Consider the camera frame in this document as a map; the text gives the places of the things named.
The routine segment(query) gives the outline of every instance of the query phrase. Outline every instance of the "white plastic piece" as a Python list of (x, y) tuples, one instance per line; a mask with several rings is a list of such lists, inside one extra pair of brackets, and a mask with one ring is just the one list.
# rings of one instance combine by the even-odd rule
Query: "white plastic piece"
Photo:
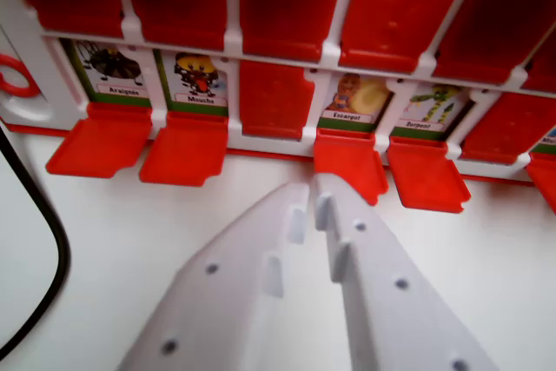
[(434, 55), (436, 54), (442, 38), (444, 37), (444, 35), (446, 35), (448, 28), (450, 27), (450, 24), (458, 13), (458, 10), (460, 9), (463, 1), (464, 0), (452, 1), (452, 5), (444, 16), (444, 19), (442, 20), (440, 27), (437, 29), (433, 40), (431, 41), (427, 50), (423, 52), (419, 57), (419, 63), (417, 64), (417, 68), (413, 73), (415, 77), (428, 78), (432, 76), (434, 69), (436, 68), (436, 58), (434, 58)]
[(342, 287), (354, 371), (496, 370), (374, 210), (340, 177), (319, 174), (315, 221)]
[(321, 66), (334, 67), (338, 65), (340, 61), (341, 28), (344, 24), (346, 14), (348, 13), (349, 1), (350, 0), (336, 0), (328, 36), (322, 43)]
[(394, 93), (394, 97), (390, 100), (374, 132), (374, 149), (381, 154), (381, 158), (384, 161), (386, 161), (385, 153), (390, 145), (390, 134), (392, 133), (392, 129), (394, 129), (395, 124), (400, 120), (401, 115), (403, 115), (403, 110), (406, 108), (418, 86), (418, 82), (404, 80), (402, 78), (388, 79), (386, 81), (386, 87)]
[(460, 123), (458, 123), (458, 126), (446, 139), (448, 146), (446, 158), (448, 160), (460, 158), (460, 144), (466, 138), (467, 134), (471, 132), (471, 129), (473, 129), (480, 119), (482, 119), (482, 117), (488, 112), (488, 110), (493, 107), (500, 96), (502, 96), (502, 92), (497, 90), (484, 91), (471, 89), (469, 91), (469, 99), (474, 102), (474, 105), (467, 112), (467, 114), (463, 116), (463, 119)]
[(211, 59), (215, 68), (226, 74), (226, 85), (228, 94), (228, 120), (239, 123), (239, 132), (242, 132), (240, 122), (240, 62), (228, 60), (227, 58), (214, 56)]
[(36, 12), (23, 0), (0, 0), (0, 27), (42, 93), (22, 98), (1, 92), (0, 117), (17, 125), (72, 129), (81, 111), (52, 59)]
[(284, 296), (281, 249), (303, 241), (308, 193), (280, 187), (194, 255), (120, 371), (255, 371), (265, 311)]
[(83, 85), (79, 81), (79, 77), (77, 76), (76, 71), (70, 63), (68, 55), (63, 50), (63, 46), (60, 43), (60, 40), (57, 38), (49, 37), (46, 38), (45, 41), (48, 45), (50, 54), (52, 55), (54, 62), (58, 66), (58, 69), (60, 69), (60, 74), (65, 80), (69, 92), (76, 101), (76, 106), (81, 114), (81, 118), (87, 118), (87, 106), (89, 105), (89, 97), (87, 96), (87, 92), (85, 92)]
[(490, 162), (473, 160), (454, 160), (460, 174), (479, 177), (501, 178), (503, 180), (516, 180), (530, 182), (531, 179), (524, 168), (531, 161), (529, 154), (524, 153), (512, 165), (492, 164)]
[(240, 56), (243, 53), (240, 0), (226, 0), (226, 13), (228, 21), (224, 33), (224, 52), (227, 56)]
[(118, 44), (118, 50), (130, 60), (137, 61), (141, 69), (142, 78), (145, 87), (149, 92), (150, 106), (152, 113), (150, 120), (153, 124), (150, 131), (149, 139), (155, 139), (158, 131), (166, 127), (166, 115), (168, 114), (168, 106), (164, 97), (164, 90), (156, 68), (156, 60), (153, 51), (148, 48), (128, 47), (127, 45)]
[(313, 101), (307, 115), (307, 122), (303, 128), (303, 138), (316, 137), (316, 126), (327, 106), (327, 95), (332, 80), (332, 71), (305, 69), (304, 77), (314, 83)]
[(528, 77), (529, 75), (527, 74), (525, 68), (523, 68), (523, 66), (520, 64), (512, 68), (512, 71), (510, 71), (510, 76), (507, 78), (504, 84), (498, 87), (498, 89), (504, 91), (520, 89), (520, 87), (523, 85)]
[(126, 42), (133, 44), (143, 43), (145, 38), (142, 35), (141, 19), (136, 15), (131, 0), (122, 0), (122, 12), (122, 34)]

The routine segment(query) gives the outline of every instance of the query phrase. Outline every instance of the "snail card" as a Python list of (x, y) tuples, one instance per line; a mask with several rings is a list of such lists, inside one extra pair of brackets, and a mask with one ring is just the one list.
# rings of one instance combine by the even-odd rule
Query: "snail card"
[(139, 64), (115, 44), (75, 39), (61, 42), (91, 102), (150, 106)]
[(372, 132), (391, 93), (386, 81), (353, 73), (336, 74), (319, 128)]
[(226, 73), (217, 58), (187, 51), (155, 50), (156, 65), (168, 109), (206, 115), (228, 115)]
[(447, 131), (469, 103), (468, 89), (421, 83), (396, 123), (393, 136), (446, 139)]
[(537, 146), (533, 148), (533, 152), (556, 154), (556, 127), (540, 140)]

